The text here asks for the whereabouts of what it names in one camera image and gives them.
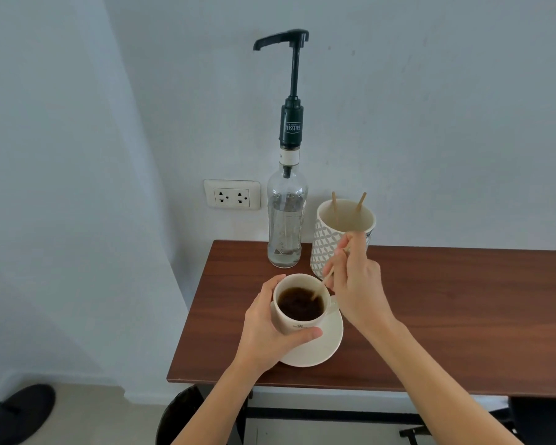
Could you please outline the person's left forearm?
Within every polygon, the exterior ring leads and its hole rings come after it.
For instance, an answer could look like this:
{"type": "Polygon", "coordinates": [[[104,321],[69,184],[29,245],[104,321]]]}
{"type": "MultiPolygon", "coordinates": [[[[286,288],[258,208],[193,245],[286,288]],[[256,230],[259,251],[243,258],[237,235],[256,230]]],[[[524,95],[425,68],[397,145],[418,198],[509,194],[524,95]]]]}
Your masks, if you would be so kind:
{"type": "Polygon", "coordinates": [[[234,359],[171,445],[228,445],[245,399],[272,366],[271,361],[234,359]]]}

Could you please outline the black chair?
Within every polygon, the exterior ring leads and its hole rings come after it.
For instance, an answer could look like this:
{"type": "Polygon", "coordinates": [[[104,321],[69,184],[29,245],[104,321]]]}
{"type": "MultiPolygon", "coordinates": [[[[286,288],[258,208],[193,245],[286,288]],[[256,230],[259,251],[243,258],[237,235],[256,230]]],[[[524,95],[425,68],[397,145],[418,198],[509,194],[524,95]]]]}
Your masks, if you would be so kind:
{"type": "Polygon", "coordinates": [[[510,397],[507,408],[489,412],[462,393],[424,413],[424,426],[399,433],[410,445],[420,435],[437,445],[556,445],[556,398],[510,397]]]}

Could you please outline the clear glass syrup bottle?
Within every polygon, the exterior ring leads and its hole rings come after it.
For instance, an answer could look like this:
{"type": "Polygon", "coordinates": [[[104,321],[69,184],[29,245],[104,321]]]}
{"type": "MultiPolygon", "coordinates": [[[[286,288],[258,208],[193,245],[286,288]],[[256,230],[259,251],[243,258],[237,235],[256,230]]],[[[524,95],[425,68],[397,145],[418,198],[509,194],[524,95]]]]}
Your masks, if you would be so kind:
{"type": "Polygon", "coordinates": [[[267,256],[278,268],[294,267],[302,253],[302,226],[309,187],[299,168],[300,148],[280,145],[279,168],[267,183],[267,256]]]}

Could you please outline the black pump dispenser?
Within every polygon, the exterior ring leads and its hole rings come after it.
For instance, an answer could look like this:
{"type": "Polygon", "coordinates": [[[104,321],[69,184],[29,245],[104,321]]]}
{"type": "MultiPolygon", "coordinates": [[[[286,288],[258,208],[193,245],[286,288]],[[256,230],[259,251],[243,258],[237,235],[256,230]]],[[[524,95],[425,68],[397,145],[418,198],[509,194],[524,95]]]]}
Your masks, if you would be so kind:
{"type": "Polygon", "coordinates": [[[291,177],[292,169],[299,164],[299,153],[302,143],[302,131],[304,123],[304,108],[301,99],[297,96],[299,55],[301,48],[308,42],[310,32],[306,29],[289,29],[271,36],[260,38],[254,42],[253,50],[260,51],[262,48],[288,43],[292,49],[292,63],[290,73],[290,93],[281,108],[280,117],[280,157],[282,176],[285,179],[291,177]]]}

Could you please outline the brown wooden table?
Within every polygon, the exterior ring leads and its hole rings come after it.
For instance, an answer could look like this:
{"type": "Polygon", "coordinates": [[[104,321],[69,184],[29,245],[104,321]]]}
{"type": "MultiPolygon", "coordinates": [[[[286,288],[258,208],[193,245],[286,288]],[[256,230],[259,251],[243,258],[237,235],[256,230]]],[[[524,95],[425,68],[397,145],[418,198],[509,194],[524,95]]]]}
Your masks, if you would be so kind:
{"type": "MultiPolygon", "coordinates": [[[[244,315],[280,273],[262,241],[215,240],[167,374],[215,383],[244,315]]],[[[556,397],[556,251],[370,246],[387,299],[470,394],[556,397]]]]}

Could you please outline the black stool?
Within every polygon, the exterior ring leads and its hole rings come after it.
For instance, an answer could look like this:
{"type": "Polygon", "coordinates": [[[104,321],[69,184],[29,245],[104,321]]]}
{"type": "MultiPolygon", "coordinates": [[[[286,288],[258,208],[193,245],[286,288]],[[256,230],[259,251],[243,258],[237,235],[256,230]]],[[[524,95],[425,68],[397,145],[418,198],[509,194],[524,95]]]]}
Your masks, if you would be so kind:
{"type": "MultiPolygon", "coordinates": [[[[155,445],[171,445],[212,389],[212,384],[194,384],[179,393],[163,412],[156,432],[155,445]]],[[[251,398],[252,390],[239,410],[227,439],[227,445],[244,444],[246,409],[251,398]]]]}

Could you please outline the person's right hand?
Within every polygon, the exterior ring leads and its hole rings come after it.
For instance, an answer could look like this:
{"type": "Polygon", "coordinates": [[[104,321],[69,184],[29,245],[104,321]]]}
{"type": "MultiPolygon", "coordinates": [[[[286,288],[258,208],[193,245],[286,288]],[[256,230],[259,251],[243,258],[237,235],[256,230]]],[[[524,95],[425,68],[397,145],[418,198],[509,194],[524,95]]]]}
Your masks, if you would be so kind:
{"type": "Polygon", "coordinates": [[[367,255],[363,287],[345,295],[335,295],[341,313],[363,336],[386,335],[396,324],[381,281],[381,268],[367,255]]]}

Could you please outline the white patterned ceramic jar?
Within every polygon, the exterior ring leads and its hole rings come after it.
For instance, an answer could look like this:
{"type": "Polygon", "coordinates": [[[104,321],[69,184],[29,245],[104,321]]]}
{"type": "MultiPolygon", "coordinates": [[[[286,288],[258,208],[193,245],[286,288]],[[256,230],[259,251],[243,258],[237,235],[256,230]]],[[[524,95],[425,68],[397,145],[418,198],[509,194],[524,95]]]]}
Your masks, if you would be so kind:
{"type": "Polygon", "coordinates": [[[369,247],[377,218],[371,209],[364,205],[362,211],[357,213],[355,211],[357,203],[358,201],[337,198],[337,215],[334,215],[332,200],[319,205],[310,258],[311,270],[319,279],[323,278],[324,265],[333,256],[336,246],[345,233],[350,231],[365,232],[365,247],[369,247]]]}

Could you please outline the white coffee cup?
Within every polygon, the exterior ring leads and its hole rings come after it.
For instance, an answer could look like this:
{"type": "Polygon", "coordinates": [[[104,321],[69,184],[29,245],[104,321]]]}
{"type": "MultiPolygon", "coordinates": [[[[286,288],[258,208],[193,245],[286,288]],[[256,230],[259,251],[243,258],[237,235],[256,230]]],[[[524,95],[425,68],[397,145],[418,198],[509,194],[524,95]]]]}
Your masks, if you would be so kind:
{"type": "Polygon", "coordinates": [[[276,285],[272,309],[274,326],[286,335],[319,326],[340,310],[323,281],[302,273],[288,275],[276,285]]]}

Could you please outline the person's right forearm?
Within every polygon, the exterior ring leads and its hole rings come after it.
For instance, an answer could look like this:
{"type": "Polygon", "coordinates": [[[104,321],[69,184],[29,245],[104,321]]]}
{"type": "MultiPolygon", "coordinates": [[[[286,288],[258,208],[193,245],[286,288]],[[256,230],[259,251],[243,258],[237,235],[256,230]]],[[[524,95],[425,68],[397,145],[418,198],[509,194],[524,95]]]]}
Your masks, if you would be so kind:
{"type": "Polygon", "coordinates": [[[398,377],[438,445],[522,445],[401,322],[370,323],[363,335],[398,377]]]}

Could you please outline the black round stand base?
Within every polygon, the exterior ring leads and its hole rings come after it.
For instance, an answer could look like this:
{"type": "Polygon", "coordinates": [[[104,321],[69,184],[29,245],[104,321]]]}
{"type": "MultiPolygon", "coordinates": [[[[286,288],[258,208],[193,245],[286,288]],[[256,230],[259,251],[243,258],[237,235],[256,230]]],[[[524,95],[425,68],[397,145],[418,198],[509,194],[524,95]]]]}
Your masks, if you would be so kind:
{"type": "Polygon", "coordinates": [[[37,383],[0,401],[0,445],[21,445],[46,422],[56,403],[55,389],[37,383]]]}

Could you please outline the white wall power socket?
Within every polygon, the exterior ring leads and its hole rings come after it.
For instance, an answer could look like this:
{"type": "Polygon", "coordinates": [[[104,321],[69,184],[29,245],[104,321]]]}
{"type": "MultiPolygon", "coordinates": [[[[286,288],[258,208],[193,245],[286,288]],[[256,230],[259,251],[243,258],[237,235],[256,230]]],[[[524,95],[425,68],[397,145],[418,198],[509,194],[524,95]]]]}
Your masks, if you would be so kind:
{"type": "Polygon", "coordinates": [[[261,187],[258,181],[213,180],[203,181],[206,201],[211,208],[259,210],[261,187]]]}

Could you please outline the person's left hand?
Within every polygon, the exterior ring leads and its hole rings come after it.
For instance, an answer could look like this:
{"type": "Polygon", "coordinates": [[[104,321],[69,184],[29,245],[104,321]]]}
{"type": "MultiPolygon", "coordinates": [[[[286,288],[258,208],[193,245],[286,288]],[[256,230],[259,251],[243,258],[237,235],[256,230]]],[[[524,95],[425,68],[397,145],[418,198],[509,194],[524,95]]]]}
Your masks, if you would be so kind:
{"type": "Polygon", "coordinates": [[[276,285],[286,277],[276,275],[263,283],[245,313],[244,327],[234,363],[259,377],[275,366],[285,354],[278,354],[278,331],[272,322],[272,297],[276,285]]]}

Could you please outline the white saucer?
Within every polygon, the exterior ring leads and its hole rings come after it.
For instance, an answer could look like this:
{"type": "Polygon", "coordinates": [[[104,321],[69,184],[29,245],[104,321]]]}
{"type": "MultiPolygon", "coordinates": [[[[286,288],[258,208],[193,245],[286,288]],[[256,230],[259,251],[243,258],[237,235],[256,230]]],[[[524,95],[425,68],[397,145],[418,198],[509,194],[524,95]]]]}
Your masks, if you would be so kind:
{"type": "Polygon", "coordinates": [[[344,325],[340,310],[328,314],[319,324],[322,336],[288,352],[279,362],[291,367],[318,366],[329,360],[343,340],[344,325]]]}

